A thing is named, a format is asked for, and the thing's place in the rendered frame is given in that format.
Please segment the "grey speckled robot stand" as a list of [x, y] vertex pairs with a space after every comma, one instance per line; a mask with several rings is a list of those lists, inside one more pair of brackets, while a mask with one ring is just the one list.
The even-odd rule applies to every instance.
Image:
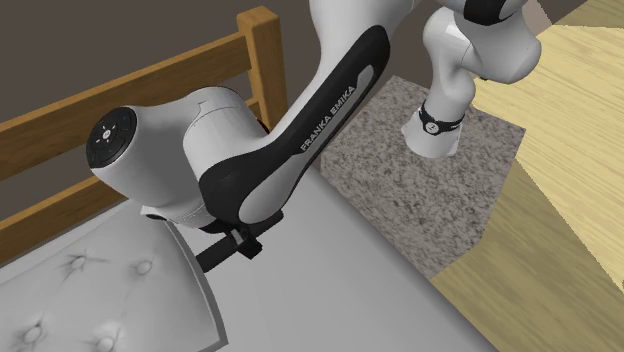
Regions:
[[391, 77], [322, 152], [321, 173], [431, 279], [479, 243], [525, 130], [471, 107], [456, 154], [424, 158], [400, 129], [426, 93]]

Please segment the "grey tufted pillow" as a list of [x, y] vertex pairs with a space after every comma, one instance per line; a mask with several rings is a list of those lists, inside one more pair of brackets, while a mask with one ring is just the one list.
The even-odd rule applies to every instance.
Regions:
[[0, 284], [0, 352], [217, 352], [214, 295], [174, 225], [108, 220]]

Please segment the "wooden bed with grey mattress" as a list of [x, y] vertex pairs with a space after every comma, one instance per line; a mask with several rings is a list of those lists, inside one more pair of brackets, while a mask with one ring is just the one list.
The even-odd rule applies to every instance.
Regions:
[[[233, 34], [0, 123], [0, 180], [78, 145], [86, 148], [93, 127], [115, 108], [161, 105], [221, 86], [229, 75], [256, 70], [265, 50], [263, 40]], [[270, 112], [266, 94], [259, 89], [243, 101], [273, 128], [292, 105]], [[259, 236], [263, 249], [253, 259], [237, 253], [202, 271], [228, 338], [217, 352], [493, 352], [311, 165], [282, 212], [283, 219]], [[92, 172], [0, 221], [0, 261], [16, 257], [28, 270], [121, 216], [174, 225], [197, 264], [195, 256], [218, 241], [215, 234], [144, 216], [137, 202]]]

